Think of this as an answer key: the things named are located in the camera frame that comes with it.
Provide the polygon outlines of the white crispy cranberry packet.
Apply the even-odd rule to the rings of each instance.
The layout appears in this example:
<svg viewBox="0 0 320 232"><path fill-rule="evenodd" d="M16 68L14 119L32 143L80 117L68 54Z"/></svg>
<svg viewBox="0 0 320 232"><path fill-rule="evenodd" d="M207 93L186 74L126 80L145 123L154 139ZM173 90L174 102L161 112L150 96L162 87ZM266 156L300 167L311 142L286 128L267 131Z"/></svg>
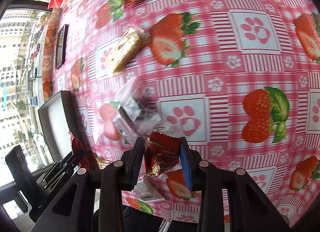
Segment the white crispy cranberry packet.
<svg viewBox="0 0 320 232"><path fill-rule="evenodd" d="M157 189L146 177L143 177L142 180L137 182L133 188L133 193L137 195L138 198L144 203L160 202L165 200L165 198L157 191Z"/></svg>

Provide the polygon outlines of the red foil snack packet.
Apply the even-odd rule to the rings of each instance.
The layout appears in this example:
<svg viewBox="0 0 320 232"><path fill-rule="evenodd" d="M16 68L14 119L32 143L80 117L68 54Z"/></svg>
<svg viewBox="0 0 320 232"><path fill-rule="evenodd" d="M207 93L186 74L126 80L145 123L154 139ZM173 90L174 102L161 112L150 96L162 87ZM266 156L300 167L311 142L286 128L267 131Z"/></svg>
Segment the red foil snack packet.
<svg viewBox="0 0 320 232"><path fill-rule="evenodd" d="M157 177L179 163L181 138L152 132L147 141L144 155L147 175Z"/></svg>

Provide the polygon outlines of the golden biscuit packet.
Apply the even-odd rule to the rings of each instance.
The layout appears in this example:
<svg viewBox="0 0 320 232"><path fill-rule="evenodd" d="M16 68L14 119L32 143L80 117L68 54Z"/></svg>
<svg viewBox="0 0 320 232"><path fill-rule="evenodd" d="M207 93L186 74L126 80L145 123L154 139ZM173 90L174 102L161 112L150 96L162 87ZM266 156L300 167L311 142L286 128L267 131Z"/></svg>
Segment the golden biscuit packet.
<svg viewBox="0 0 320 232"><path fill-rule="evenodd" d="M144 32L137 27L127 28L105 58L104 65L107 73L114 74L123 70L126 64L138 54L144 45Z"/></svg>

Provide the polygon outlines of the pink long snack bar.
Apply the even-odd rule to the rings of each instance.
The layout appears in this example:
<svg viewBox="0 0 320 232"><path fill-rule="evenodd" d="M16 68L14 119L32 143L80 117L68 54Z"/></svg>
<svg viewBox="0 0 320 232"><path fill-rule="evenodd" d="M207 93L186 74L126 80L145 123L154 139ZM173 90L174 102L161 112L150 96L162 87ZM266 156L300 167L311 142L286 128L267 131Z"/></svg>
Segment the pink long snack bar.
<svg viewBox="0 0 320 232"><path fill-rule="evenodd" d="M160 115L154 111L146 111L141 117L131 120L122 107L111 121L116 130L130 145L134 145L138 137L145 139L160 122Z"/></svg>

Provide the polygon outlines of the clear date candy packet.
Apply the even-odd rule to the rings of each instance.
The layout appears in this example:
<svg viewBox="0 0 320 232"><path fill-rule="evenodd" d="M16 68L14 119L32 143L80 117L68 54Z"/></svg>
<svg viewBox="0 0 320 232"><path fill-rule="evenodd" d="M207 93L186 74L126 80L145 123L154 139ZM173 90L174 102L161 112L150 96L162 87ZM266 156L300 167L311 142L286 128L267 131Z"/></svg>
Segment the clear date candy packet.
<svg viewBox="0 0 320 232"><path fill-rule="evenodd" d="M144 110L138 101L137 77L134 76L117 92L116 99L131 121L141 118Z"/></svg>

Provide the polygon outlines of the black white storage tray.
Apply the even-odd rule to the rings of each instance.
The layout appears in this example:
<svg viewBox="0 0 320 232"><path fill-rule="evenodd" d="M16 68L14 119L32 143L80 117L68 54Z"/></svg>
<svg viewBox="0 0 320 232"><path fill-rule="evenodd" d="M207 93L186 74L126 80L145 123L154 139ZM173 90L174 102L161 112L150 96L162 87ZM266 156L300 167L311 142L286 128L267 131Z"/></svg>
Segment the black white storage tray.
<svg viewBox="0 0 320 232"><path fill-rule="evenodd" d="M70 91L61 90L51 96L38 109L38 114L53 161L59 162L72 151L70 133L84 143Z"/></svg>

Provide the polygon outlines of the strawberry pattern pink tablecloth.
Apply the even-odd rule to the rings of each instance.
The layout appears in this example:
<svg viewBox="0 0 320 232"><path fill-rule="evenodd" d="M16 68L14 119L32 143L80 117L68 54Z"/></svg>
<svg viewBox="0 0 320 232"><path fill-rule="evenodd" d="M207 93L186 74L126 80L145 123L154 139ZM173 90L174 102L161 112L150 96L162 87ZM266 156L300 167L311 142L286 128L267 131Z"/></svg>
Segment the strawberry pattern pink tablecloth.
<svg viewBox="0 0 320 232"><path fill-rule="evenodd" d="M64 64L57 34L68 24ZM145 45L123 70L105 58L129 27ZM55 9L43 59L44 96L74 93L97 156L129 143L110 116L137 77L142 100L218 168L245 169L294 225L319 194L319 11L312 0L71 0Z"/></svg>

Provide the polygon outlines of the black smartphone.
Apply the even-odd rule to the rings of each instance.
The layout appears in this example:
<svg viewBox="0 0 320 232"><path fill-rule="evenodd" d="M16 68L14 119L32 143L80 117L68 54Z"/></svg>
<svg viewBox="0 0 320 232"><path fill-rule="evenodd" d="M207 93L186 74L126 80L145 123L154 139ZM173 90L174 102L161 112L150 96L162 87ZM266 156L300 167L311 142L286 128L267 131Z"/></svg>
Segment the black smartphone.
<svg viewBox="0 0 320 232"><path fill-rule="evenodd" d="M61 67L65 62L68 28L69 25L65 24L57 34L55 69Z"/></svg>

